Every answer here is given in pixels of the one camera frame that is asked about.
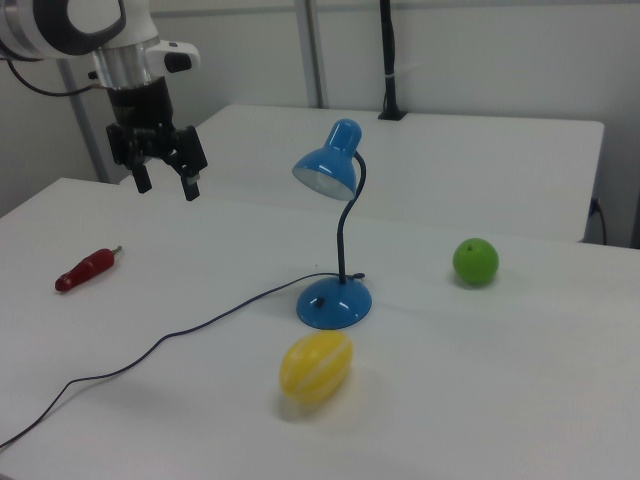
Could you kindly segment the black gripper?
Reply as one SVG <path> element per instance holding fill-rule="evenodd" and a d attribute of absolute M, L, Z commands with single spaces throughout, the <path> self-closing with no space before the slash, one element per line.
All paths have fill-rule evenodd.
<path fill-rule="evenodd" d="M 130 171 L 138 192 L 144 194 L 152 188 L 146 156 L 170 154 L 168 164 L 180 176 L 185 199 L 195 200 L 200 172 L 208 162 L 193 126 L 176 131 L 166 80 L 107 93 L 115 115 L 115 122 L 106 127 L 114 163 Z"/>

